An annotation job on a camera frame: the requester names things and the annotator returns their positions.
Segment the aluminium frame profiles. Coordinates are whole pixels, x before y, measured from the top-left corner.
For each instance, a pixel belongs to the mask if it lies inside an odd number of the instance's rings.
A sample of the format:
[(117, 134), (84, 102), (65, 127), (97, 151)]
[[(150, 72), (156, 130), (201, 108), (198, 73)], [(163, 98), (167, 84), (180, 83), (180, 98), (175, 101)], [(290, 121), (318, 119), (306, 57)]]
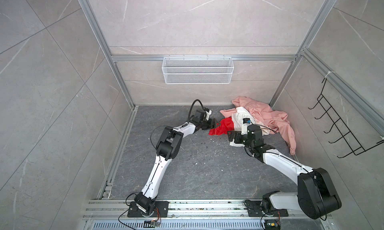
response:
[(113, 73), (117, 77), (118, 83), (123, 88), (125, 97), (127, 100), (132, 98), (129, 96), (129, 91), (123, 83), (123, 77), (118, 72), (115, 62), (127, 62), (127, 61), (162, 61), (164, 58), (181, 58), (181, 59), (212, 59), (212, 58), (231, 58), (233, 61), (289, 61), (290, 65), (283, 76), (283, 79), (278, 85), (270, 103), (274, 105), (280, 97), (283, 88), (287, 85), (288, 81), (292, 77), (295, 69), (299, 66), (299, 62), (302, 59), (306, 59), (319, 73), (321, 73), (325, 79), (349, 101), (349, 103), (366, 119), (366, 121), (381, 135), (384, 133), (384, 118), (379, 114), (377, 110), (372, 107), (367, 100), (358, 94), (345, 80), (342, 79), (336, 72), (328, 67), (324, 61), (322, 61), (317, 55), (310, 50), (310, 44), (315, 39), (316, 34), (319, 32), (322, 24), (325, 22), (326, 17), (331, 11), (332, 6), (337, 0), (325, 0), (320, 8), (320, 12), (315, 18), (314, 23), (311, 25), (309, 32), (304, 38), (303, 43), (300, 45), (298, 51), (295, 54), (128, 54), (128, 55), (114, 55), (111, 53), (105, 36), (102, 33), (100, 25), (97, 22), (95, 14), (92, 10), (89, 0), (78, 0), (82, 7), (86, 19), (91, 26), (91, 29), (100, 45)]

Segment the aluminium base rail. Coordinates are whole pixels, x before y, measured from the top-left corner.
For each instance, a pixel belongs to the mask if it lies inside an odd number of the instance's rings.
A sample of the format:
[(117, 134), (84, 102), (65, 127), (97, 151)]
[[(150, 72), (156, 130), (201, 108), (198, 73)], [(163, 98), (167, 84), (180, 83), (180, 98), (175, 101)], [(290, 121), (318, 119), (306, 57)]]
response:
[(161, 200), (144, 217), (132, 200), (91, 200), (81, 212), (86, 230), (336, 230), (333, 217), (312, 220), (294, 210), (264, 214), (261, 200)]

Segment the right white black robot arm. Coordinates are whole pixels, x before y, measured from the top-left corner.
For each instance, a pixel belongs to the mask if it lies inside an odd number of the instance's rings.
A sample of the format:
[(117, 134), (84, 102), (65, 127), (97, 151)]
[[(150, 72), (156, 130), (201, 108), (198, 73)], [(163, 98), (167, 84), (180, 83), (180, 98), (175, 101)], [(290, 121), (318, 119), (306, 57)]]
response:
[(273, 167), (297, 185), (293, 193), (274, 191), (263, 195), (259, 209), (264, 215), (292, 210), (316, 220), (342, 207), (330, 174), (323, 168), (302, 165), (265, 144), (261, 126), (249, 125), (242, 131), (229, 131), (228, 137), (232, 146), (244, 147), (247, 155)]

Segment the white cloth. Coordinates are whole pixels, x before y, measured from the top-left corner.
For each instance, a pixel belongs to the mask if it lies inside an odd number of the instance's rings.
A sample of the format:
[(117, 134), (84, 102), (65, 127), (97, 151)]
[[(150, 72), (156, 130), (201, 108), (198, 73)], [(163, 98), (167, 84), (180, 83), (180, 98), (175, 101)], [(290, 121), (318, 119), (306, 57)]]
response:
[[(240, 131), (241, 132), (241, 126), (242, 126), (243, 118), (250, 118), (252, 125), (264, 126), (264, 124), (261, 121), (254, 119), (254, 117), (244, 107), (237, 107), (236, 112), (232, 114), (232, 120), (233, 120), (234, 125), (235, 125), (234, 131)], [(234, 142), (232, 141), (232, 142), (230, 142), (230, 146), (244, 147), (245, 145), (234, 144)]]

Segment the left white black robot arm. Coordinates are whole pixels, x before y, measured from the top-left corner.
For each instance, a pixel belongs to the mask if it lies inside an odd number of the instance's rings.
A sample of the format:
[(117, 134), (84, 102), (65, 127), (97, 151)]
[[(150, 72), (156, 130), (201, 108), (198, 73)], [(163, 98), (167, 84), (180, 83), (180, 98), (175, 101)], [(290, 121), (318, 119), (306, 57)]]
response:
[(144, 216), (150, 216), (155, 210), (161, 181), (173, 159), (179, 153), (182, 140), (198, 130), (211, 130), (219, 126), (216, 119), (204, 117), (199, 121), (186, 122), (177, 127), (166, 126), (155, 146), (156, 158), (148, 180), (134, 201)]

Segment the red cloth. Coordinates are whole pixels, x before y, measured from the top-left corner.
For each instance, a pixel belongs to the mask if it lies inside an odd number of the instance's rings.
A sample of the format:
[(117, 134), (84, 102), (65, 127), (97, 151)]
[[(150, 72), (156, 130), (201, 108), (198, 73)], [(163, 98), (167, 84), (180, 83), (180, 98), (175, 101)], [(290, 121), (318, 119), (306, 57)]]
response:
[(209, 131), (210, 136), (226, 135), (230, 131), (235, 130), (235, 125), (231, 117), (225, 118), (220, 121), (220, 125)]

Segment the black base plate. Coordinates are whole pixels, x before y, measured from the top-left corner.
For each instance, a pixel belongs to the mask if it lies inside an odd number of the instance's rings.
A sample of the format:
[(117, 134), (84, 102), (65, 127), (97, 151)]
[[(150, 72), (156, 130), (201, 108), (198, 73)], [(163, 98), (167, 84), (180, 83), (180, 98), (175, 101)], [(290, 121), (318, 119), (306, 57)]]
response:
[(252, 201), (245, 200), (244, 205), (248, 211), (249, 217), (288, 217), (288, 211), (285, 209), (275, 209), (267, 200)]
[(141, 207), (136, 202), (130, 202), (127, 217), (139, 218), (139, 217), (153, 217), (153, 218), (165, 218), (168, 215), (170, 202), (167, 201), (155, 201), (147, 209)]

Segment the pink cloth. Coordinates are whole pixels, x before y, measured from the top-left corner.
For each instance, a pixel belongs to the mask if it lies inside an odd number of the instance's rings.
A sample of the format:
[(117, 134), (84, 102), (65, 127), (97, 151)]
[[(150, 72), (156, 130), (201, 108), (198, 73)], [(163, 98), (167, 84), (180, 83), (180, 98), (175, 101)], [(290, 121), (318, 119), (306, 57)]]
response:
[(287, 113), (274, 111), (268, 104), (255, 101), (248, 97), (237, 97), (232, 100), (232, 104), (235, 106), (234, 108), (220, 111), (225, 118), (232, 117), (232, 114), (236, 112), (237, 107), (244, 107), (254, 119), (261, 121), (265, 127), (270, 128), (269, 130), (263, 130), (263, 135), (269, 135), (272, 131), (280, 133), (282, 138), (288, 144), (290, 154), (296, 154), (297, 144), (295, 140), (295, 132), (290, 126)]

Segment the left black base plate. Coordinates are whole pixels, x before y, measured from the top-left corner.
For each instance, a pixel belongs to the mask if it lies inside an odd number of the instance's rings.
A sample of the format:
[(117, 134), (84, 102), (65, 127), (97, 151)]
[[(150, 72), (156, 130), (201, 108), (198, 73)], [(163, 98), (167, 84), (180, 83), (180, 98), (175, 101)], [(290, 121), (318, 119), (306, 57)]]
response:
[(147, 209), (141, 207), (136, 202), (130, 202), (127, 217), (139, 218), (139, 217), (153, 217), (153, 218), (165, 218), (168, 215), (170, 202), (167, 201), (155, 201)]

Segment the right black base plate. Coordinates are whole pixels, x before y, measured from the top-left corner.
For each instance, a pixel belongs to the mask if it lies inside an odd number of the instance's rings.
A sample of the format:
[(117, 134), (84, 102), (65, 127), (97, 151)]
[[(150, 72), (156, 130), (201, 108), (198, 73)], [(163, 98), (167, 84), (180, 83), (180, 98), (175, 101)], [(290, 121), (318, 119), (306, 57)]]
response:
[(252, 201), (245, 200), (244, 205), (248, 211), (249, 217), (288, 217), (288, 211), (285, 209), (275, 209), (267, 200)]

